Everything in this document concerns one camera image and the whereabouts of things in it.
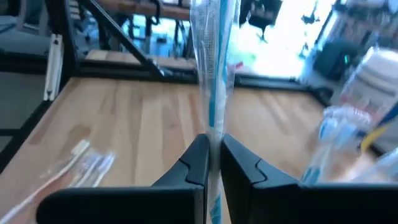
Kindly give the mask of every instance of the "clear plastic packaging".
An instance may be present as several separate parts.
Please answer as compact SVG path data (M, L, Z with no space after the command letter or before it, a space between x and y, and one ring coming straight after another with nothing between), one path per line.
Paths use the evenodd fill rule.
M352 182L398 182L398 148L380 157L373 167L359 175Z
M192 0L190 22L197 62L201 110L210 140L208 208L211 221L221 222L220 143L234 85L230 45L237 43L240 0Z
M67 187L96 187L114 161L114 154L102 155L89 149L90 143L82 140L70 155L53 165L39 177L41 184L33 186L31 194L10 209L0 219L5 223L32 223L39 203L51 193Z
M358 131L367 129L370 115L350 106L327 108L319 127L315 153L302 182L336 181L361 155Z

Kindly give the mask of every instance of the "blue stripe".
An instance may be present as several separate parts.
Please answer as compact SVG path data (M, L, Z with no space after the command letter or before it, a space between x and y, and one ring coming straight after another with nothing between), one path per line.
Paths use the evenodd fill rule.
M214 207L210 210L212 224L221 223L221 194L218 195Z
M398 103L396 103L392 109L390 110L390 112L388 112L384 118L380 121L380 123L378 124L378 127L387 124L388 122L392 121L398 114Z
M212 90L211 90L211 95L210 95L210 101L209 101L209 126L214 128L215 126L215 114L216 114L216 89L217 89L217 76L218 74L218 68L220 67L220 57L221 57L221 51L222 51L222 44L224 38L223 38L223 34L224 34L224 28L226 26L226 15L228 13L228 0L223 0L221 1L220 4L220 17L219 17L219 30L218 30L218 51L216 54L216 64L215 64L215 79L213 80L212 83ZM231 27L232 27L232 21L229 22L228 24L228 36L227 36L227 44L226 44L226 48L225 50L228 49L228 45L229 45L229 37L231 35ZM227 68L226 68L226 55L227 52L225 53L224 56L224 64L222 64L223 66L223 73L221 74L223 77L224 82L226 83L227 80Z

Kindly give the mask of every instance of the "office chair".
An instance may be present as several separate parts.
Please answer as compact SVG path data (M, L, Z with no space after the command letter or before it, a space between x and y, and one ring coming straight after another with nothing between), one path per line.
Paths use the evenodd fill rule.
M261 28L261 40L264 39L266 27L275 25L280 7L281 0L254 0L250 8L249 24Z

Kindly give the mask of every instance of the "chair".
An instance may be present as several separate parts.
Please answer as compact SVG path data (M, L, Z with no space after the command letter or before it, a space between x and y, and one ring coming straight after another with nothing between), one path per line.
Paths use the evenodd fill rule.
M94 21L90 20L90 18L92 18L91 15L89 15L76 0L70 0L69 6L70 17L72 18L74 28L84 33L90 24L94 24ZM39 20L31 19L37 17L38 13L40 13ZM44 1L22 0L16 28L19 31L34 35L49 36L49 17ZM85 35L86 40L89 41L90 36L88 34Z
M250 8L249 24L261 28L261 39L264 39L264 31L269 25L275 25L280 7L281 0L254 0Z

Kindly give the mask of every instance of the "black metal frame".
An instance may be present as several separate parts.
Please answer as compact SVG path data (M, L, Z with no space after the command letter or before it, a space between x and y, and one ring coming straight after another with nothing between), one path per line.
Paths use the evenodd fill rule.
M0 129L0 136L14 136L18 133L19 128L2 128Z
M42 119L43 115L50 107L50 105L50 101L42 101L41 104L35 109L35 111L21 126L21 128L16 133L14 133L14 137L8 142L6 147L2 151L0 151L0 174L6 168L8 163L17 153L25 140L28 138L33 129L36 127L37 123L39 123L40 119Z
M232 136L221 143L231 223L395 223L396 184L303 185Z
M94 18L103 25L105 29L107 29L112 35L114 35L124 46L128 49L130 53L135 56L135 58L140 61L140 65L122 65L123 63L108 63L109 66L114 64L112 72L106 74L104 72L100 72L100 78L114 78L114 73L116 72L120 78L124 79L145 79L145 80L153 80L156 82L181 82L181 83L197 83L197 75L195 74L194 69L191 70L182 70L178 68L159 68L156 66L150 59L147 58L134 44L133 41L122 32L120 27L112 20L111 17L107 15L107 13L94 1L94 0L79 0L78 1L82 6L84 6L87 10L89 10ZM59 0L58 1L46 1L47 10L49 12L49 18L52 25L52 32L54 34L63 35L65 48L73 47L75 49L75 41L71 34L71 22L70 18L67 16L59 16L59 15L68 15L68 8L65 7L66 0ZM101 64L104 62L96 62L96 61L89 61L89 60L78 60L76 54L67 54L65 52L64 56L64 63L69 62L71 65L71 69L63 70L62 71L62 80L68 80L72 76L76 77L92 77L95 74L90 73L87 74L87 70L91 70L95 67L104 68ZM141 67L139 69L140 72L146 71L148 76L142 75L142 73L135 74L132 71L126 71L125 68L127 66L131 67ZM266 78L266 77L255 77L250 76L247 74L239 74L235 75L235 85L237 86L259 86L260 88L287 88L287 89L294 89L294 90L311 90L309 86L303 86L296 82L296 80L292 78ZM260 85L253 84L256 80L261 82ZM66 84L66 82L62 82L61 89Z
M0 71L45 75L47 57L0 50Z

